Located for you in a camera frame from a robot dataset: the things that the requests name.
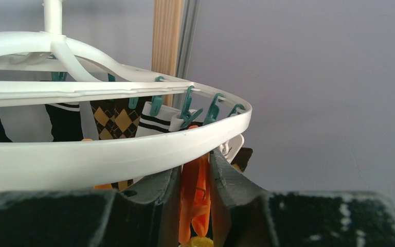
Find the wall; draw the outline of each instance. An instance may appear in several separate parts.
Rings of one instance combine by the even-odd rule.
[[[153,0],[71,0],[63,6],[63,34],[99,48],[120,63],[150,69]],[[41,31],[43,19],[42,1],[0,1],[0,31]],[[106,75],[97,77],[107,80]],[[50,73],[0,71],[0,80],[50,80]],[[81,103],[81,117],[84,137],[97,139],[88,102]],[[43,105],[1,108],[1,118],[14,142],[52,141]]]
[[[202,1],[187,79],[253,105],[264,188],[395,202],[395,1]]]

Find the wooden beam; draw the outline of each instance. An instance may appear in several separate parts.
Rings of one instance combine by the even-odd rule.
[[[175,76],[183,0],[154,1],[152,71]],[[172,106],[173,95],[164,96],[164,104]]]

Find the brown fabric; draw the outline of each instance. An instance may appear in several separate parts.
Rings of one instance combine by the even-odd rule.
[[[253,152],[252,148],[241,148],[231,164],[241,172],[244,172]]]
[[[138,98],[137,107],[130,109],[129,98],[115,100],[91,101],[93,117],[100,140],[112,140],[135,137],[140,116],[149,97]],[[112,187],[124,190],[133,184],[133,180],[111,184]]]

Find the sock hanger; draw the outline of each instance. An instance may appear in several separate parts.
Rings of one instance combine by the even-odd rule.
[[[202,127],[153,136],[0,143],[0,191],[79,189],[154,174],[196,159],[247,129],[252,106],[244,99],[197,82],[120,64],[104,52],[64,36],[62,2],[44,0],[43,32],[0,32],[0,70],[63,72],[76,82],[0,81],[0,107],[144,96],[154,96],[155,105],[160,105],[161,95],[193,91],[213,98],[214,104],[216,100],[230,107],[240,103],[245,110],[218,121],[211,111],[212,120]],[[131,82],[101,82],[90,73],[108,73]]]

